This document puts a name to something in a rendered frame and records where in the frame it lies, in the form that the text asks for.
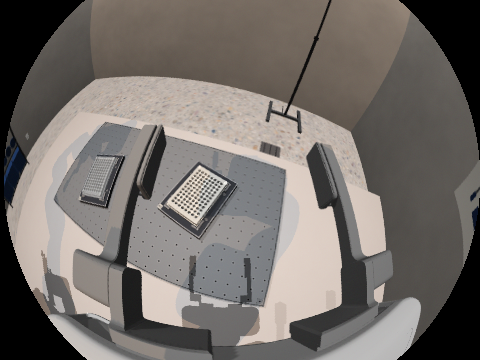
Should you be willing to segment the silver well plate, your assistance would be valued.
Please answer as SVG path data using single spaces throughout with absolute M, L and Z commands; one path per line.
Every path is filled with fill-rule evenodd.
M 199 173 L 199 175 L 197 175 L 197 173 Z M 209 183 L 209 181 L 211 181 L 211 183 Z M 179 213 L 181 217 L 184 217 L 185 220 L 188 220 L 189 223 L 197 227 L 227 187 L 228 181 L 220 179 L 219 176 L 213 175 L 212 172 L 207 171 L 207 169 L 199 165 L 196 171 L 173 193 L 167 205 L 173 209 L 173 211 Z M 183 197 L 183 199 L 181 199 L 181 197 Z

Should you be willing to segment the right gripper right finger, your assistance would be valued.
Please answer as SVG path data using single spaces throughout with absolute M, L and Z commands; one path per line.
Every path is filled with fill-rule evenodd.
M 361 251 L 351 197 L 331 145 L 315 143 L 307 163 L 317 205 L 320 209 L 333 209 L 343 265 L 340 307 L 289 323 L 292 340 L 319 352 L 375 320 L 379 301 L 373 297 L 373 289 L 392 279 L 393 264 L 389 249 L 372 256 Z

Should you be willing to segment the grey perforated base plate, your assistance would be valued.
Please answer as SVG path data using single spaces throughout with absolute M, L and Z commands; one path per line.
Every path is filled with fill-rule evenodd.
M 140 131 L 105 121 L 81 149 L 53 199 L 103 247 L 117 184 Z M 279 239 L 287 169 L 177 137 L 165 135 L 165 139 L 152 197 L 144 200 L 137 196 L 127 263 L 200 295 L 264 307 Z M 125 157 L 108 208 L 77 200 L 99 153 Z M 157 209 L 197 161 L 237 183 L 200 239 Z

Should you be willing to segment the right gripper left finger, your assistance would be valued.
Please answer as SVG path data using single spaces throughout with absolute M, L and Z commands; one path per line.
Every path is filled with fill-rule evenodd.
M 151 199 L 165 145 L 163 125 L 144 125 L 113 197 L 103 252 L 73 252 L 73 287 L 111 309 L 108 328 L 116 347 L 149 360 L 213 360 L 209 329 L 144 319 L 141 272 L 127 267 L 137 196 Z

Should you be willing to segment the white well plate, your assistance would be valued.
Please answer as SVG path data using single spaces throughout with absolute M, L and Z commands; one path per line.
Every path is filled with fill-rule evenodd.
M 111 177 L 113 168 L 115 168 L 116 160 L 116 157 L 96 156 L 87 180 L 85 180 L 83 191 L 81 191 L 84 196 L 103 199 L 109 177 Z

